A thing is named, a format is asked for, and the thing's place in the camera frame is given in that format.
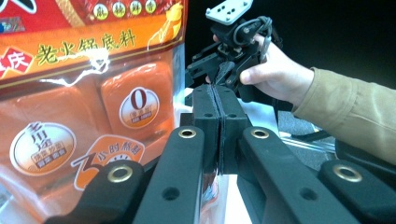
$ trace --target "sleeve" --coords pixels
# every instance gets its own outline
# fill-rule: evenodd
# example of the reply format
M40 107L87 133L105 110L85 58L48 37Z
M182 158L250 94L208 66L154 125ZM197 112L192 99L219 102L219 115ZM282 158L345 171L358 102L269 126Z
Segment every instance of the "sleeve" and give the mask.
M293 114L353 147L396 164L396 91L313 68L314 81Z

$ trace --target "hole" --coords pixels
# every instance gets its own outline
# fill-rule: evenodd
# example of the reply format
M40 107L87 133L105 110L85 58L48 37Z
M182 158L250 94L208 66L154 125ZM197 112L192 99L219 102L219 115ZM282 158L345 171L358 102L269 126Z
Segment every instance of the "hole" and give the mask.
M167 188L163 191L163 198L166 201L173 201L178 198L180 191L176 188Z
M270 134L266 131L260 130L260 129L255 129L251 131L251 134L255 136L256 138L267 138Z
M114 172L113 175L114 175L116 178L120 178L120 177L125 176L127 173L128 173L128 172L127 172L125 169L119 169L119 170L116 170L116 171Z
M178 132L178 135L182 138L193 138L197 133L192 129L184 129Z
M347 169L341 169L340 172L341 172L341 174L349 176L349 177L355 176L355 174L352 171L347 170Z
M300 195L308 201L315 201L318 199L318 195L312 189L308 188L301 189Z
M349 166L337 164L334 165L332 170L336 175L338 175L338 177L345 179L349 182L361 182L363 180L361 174Z
M107 179L113 183L124 182L132 176L133 170L127 165L117 166L111 169L107 175Z

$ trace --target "circular logo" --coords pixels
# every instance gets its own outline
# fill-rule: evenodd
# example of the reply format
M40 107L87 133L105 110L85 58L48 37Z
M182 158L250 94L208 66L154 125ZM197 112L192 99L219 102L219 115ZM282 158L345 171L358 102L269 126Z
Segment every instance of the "circular logo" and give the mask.
M142 12L142 4L139 1L133 1L130 5L132 15L138 16Z
M131 129L142 128L151 123L160 109L160 101L154 91L135 88L120 106L120 120Z
M84 190L97 173L113 161L140 161L145 152L145 146L134 139L123 136L105 134L99 137L87 153L70 163L77 167L75 188Z
M148 0L146 2L147 13L152 14L155 11L155 9L157 9L157 3L155 3L154 0Z
M76 149L76 137L65 126L32 122L14 138L12 165L25 175L46 175L61 167Z
M103 4L97 4L93 8L93 15L95 16L96 19L99 21L103 21L108 17L108 9L105 5Z
M113 14L117 18L122 18L125 15L126 8L122 2L116 2L113 5Z

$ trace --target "finger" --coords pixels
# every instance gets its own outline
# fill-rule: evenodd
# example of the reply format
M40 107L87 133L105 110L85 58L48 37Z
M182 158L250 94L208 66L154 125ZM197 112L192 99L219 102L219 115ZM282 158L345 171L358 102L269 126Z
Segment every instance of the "finger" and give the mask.
M262 36L262 35L254 35L254 36L253 36L253 39L256 40L257 42L259 42L259 46L260 46L260 49L261 49L261 48L262 48L262 45L263 45L263 43L264 43L265 37Z
M205 77L205 81L206 81L207 83L210 83L210 78L209 78L209 77Z
M276 76L274 76L274 71L268 63L261 63L244 70L239 78L242 84L252 85L275 80Z

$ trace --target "printed label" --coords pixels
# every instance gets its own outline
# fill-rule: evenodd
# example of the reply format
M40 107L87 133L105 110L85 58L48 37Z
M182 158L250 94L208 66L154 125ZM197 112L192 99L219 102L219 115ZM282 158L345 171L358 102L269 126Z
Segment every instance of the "printed label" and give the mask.
M93 8L93 15L95 15L96 19L99 21L103 21L108 16L107 7L103 4L98 4Z
M0 18L0 34L24 31L20 17Z
M11 0L11 2L30 14L35 14L37 11L35 0ZM0 1L0 12L6 8L7 4L8 0Z
M134 0L131 3L130 10L132 15L138 16L142 12L142 4L139 1Z
M148 14L152 14L157 9L157 3L154 0L148 0L145 9Z
M117 18L122 18L126 13L126 6L122 2L116 2L113 5L113 14Z
M76 137L65 126L33 122L14 138L9 157L25 175L46 175L61 167L76 149Z
M113 161L140 161L145 146L133 139L118 135L103 135L92 145L87 154L72 161L72 167L79 166L75 188L84 190L99 170Z
M33 62L33 56L19 51L14 48L9 48L4 56L0 57L0 78L8 70L25 73Z
M160 101L154 91L142 87L135 88L120 106L120 120L131 129L142 128L150 124L157 116Z

